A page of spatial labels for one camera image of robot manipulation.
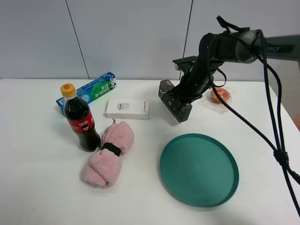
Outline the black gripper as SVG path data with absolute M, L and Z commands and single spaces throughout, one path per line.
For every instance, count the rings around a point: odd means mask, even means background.
M 191 103 L 199 99 L 210 87 L 209 79 L 223 63 L 216 59 L 207 61 L 206 56 L 198 55 L 192 68 L 184 73 L 180 83 L 170 91 L 162 92 L 161 99 L 179 98 L 178 110 L 191 111 Z

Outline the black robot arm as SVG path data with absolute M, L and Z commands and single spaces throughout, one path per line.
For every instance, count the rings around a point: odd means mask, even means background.
M 210 88 L 209 79 L 225 62 L 250 64 L 259 57 L 276 60 L 300 60 L 299 35 L 264 37 L 261 30 L 245 32 L 208 33 L 199 43 L 198 56 L 174 60 L 184 75 L 171 90 L 160 98 L 165 106 L 177 111 L 202 97 Z

